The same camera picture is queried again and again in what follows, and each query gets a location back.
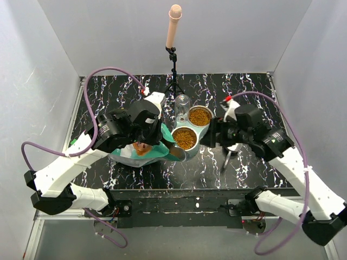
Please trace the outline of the silver metal scoop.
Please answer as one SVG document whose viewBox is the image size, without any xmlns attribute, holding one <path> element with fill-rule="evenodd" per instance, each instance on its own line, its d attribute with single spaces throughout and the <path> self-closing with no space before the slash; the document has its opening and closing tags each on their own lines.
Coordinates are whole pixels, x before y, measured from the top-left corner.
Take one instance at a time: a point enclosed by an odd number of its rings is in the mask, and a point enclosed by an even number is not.
<svg viewBox="0 0 347 260">
<path fill-rule="evenodd" d="M 234 144 L 232 146 L 227 147 L 228 153 L 224 159 L 221 172 L 224 172 L 227 169 L 231 156 L 237 154 L 241 150 L 242 146 L 243 144 Z"/>
</svg>

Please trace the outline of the green pet food bag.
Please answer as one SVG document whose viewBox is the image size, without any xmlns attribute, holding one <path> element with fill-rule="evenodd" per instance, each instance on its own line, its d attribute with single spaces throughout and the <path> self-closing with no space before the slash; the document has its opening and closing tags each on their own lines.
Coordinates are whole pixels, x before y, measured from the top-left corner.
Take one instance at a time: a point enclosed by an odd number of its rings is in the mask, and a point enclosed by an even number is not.
<svg viewBox="0 0 347 260">
<path fill-rule="evenodd" d="M 157 161 L 186 161 L 189 159 L 190 155 L 176 146 L 176 142 L 165 124 L 161 126 L 161 133 L 163 137 L 159 145 L 150 146 L 135 142 L 125 148 L 116 149 L 108 157 L 114 162 L 136 168 Z"/>
</svg>

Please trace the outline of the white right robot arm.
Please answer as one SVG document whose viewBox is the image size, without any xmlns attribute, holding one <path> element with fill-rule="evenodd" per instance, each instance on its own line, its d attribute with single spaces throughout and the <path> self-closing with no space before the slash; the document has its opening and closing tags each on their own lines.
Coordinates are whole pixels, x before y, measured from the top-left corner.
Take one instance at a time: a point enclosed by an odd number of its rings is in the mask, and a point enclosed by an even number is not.
<svg viewBox="0 0 347 260">
<path fill-rule="evenodd" d="M 225 114 L 213 118 L 201 145 L 223 147 L 248 145 L 254 154 L 268 162 L 304 198 L 304 204 L 283 198 L 265 187 L 257 187 L 238 204 L 239 211 L 251 215 L 268 212 L 292 223 L 302 220 L 301 228 L 314 243 L 325 246 L 346 227 L 346 201 L 331 191 L 312 167 L 304 165 L 303 154 L 282 129 L 271 128 L 254 105 L 222 101 Z"/>
</svg>

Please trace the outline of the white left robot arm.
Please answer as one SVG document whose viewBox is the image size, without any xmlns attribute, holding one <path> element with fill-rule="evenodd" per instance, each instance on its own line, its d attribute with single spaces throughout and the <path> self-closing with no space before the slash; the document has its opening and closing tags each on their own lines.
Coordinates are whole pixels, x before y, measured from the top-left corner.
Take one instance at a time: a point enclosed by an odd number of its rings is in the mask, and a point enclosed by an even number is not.
<svg viewBox="0 0 347 260">
<path fill-rule="evenodd" d="M 110 193 L 103 188 L 92 189 L 72 184 L 72 180 L 96 161 L 117 149 L 140 142 L 158 145 L 161 138 L 161 101 L 135 101 L 128 109 L 115 109 L 98 115 L 68 148 L 39 171 L 24 174 L 26 185 L 34 190 L 30 197 L 35 209 L 57 215 L 70 208 L 89 208 L 108 217 L 115 212 Z"/>
</svg>

